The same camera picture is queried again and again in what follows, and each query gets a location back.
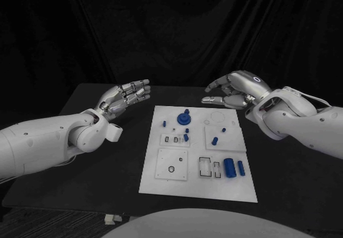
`blue plastic part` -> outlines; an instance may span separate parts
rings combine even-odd
[[[224,160],[225,173],[228,178],[237,177],[237,169],[234,164],[234,159],[228,158]]]
[[[182,125],[189,125],[189,123],[191,123],[191,115],[186,114],[186,113],[182,113],[182,114],[178,116],[178,122],[179,122],[179,124],[182,124]]]
[[[212,145],[216,145],[216,142],[218,142],[218,137],[214,138]]]
[[[189,140],[188,134],[183,134],[183,137],[185,137],[185,141],[188,141]]]
[[[245,167],[244,167],[244,162],[242,161],[238,161],[238,168],[240,168],[241,176],[245,176]]]

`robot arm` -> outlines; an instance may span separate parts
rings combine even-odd
[[[126,108],[150,98],[149,80],[114,86],[95,109],[36,119],[0,130],[0,178],[39,172],[93,152],[104,140],[117,142],[123,128],[110,123]]]
[[[267,83],[242,70],[215,80],[205,91],[219,85],[228,96],[205,97],[202,103],[232,109],[244,109],[253,104],[245,112],[247,119],[274,140],[291,135],[309,148],[343,159],[343,108],[332,107],[325,100],[290,87],[273,91]],[[303,96],[327,107],[316,109]]]

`blue cylinder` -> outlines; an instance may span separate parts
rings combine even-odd
[[[234,159],[228,158],[224,160],[225,173],[228,178],[237,177],[237,169],[234,164]]]
[[[185,137],[185,141],[188,141],[189,140],[188,134],[185,134],[183,137]]]
[[[238,161],[238,168],[240,168],[241,176],[245,176],[245,167],[244,167],[244,162],[242,161]]]
[[[179,122],[179,124],[182,124],[182,125],[189,125],[189,123],[191,123],[191,115],[186,114],[186,113],[182,113],[182,114],[178,116],[178,122]]]
[[[214,138],[212,145],[216,145],[216,142],[218,142],[218,137]]]

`white round object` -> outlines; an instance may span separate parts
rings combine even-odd
[[[221,112],[214,112],[211,114],[211,118],[215,122],[224,122],[225,120],[225,115]]]
[[[114,229],[103,238],[312,238],[258,217],[209,209],[153,213]]]

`black background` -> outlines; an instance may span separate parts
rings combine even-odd
[[[238,69],[342,106],[342,11],[340,0],[2,1],[0,126],[57,116],[82,82],[206,86]]]

